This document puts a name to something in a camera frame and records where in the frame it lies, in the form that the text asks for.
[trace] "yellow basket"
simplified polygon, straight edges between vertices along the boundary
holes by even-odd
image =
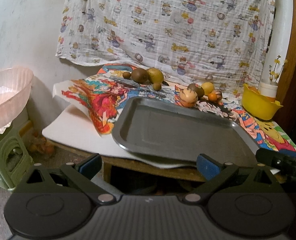
[[[251,115],[265,121],[272,119],[277,110],[283,107],[279,101],[270,102],[267,97],[250,90],[247,84],[244,84],[241,104]]]

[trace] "wall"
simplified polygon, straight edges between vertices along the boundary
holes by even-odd
[[[35,79],[27,110],[38,130],[49,125],[67,106],[62,99],[52,98],[54,83],[97,72],[97,68],[73,65],[54,56],[64,1],[0,0],[0,68],[21,65],[33,70]],[[279,9],[264,70],[266,75],[274,58],[278,54],[286,55],[292,24],[289,16],[293,0],[276,0],[276,5]]]

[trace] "translucent pink bowl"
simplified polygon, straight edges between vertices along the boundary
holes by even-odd
[[[31,91],[33,72],[14,67],[0,71],[0,128],[13,121],[24,109]]]

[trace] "kiwi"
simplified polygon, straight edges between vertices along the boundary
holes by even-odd
[[[125,71],[122,73],[123,78],[125,79],[131,79],[131,73],[128,71]]]
[[[143,68],[136,68],[132,71],[131,77],[133,81],[142,84],[148,80],[149,74],[147,70]]]
[[[159,91],[161,90],[161,84],[160,83],[155,83],[152,85],[153,90]]]
[[[204,89],[198,84],[192,83],[188,86],[188,88],[197,93],[198,99],[201,99],[205,95]]]

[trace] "silver screw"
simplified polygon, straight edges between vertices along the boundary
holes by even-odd
[[[111,194],[101,194],[98,196],[98,200],[103,203],[113,201],[113,199],[114,199],[114,197]]]
[[[189,202],[198,202],[201,199],[201,197],[196,193],[191,193],[185,196],[185,200]]]

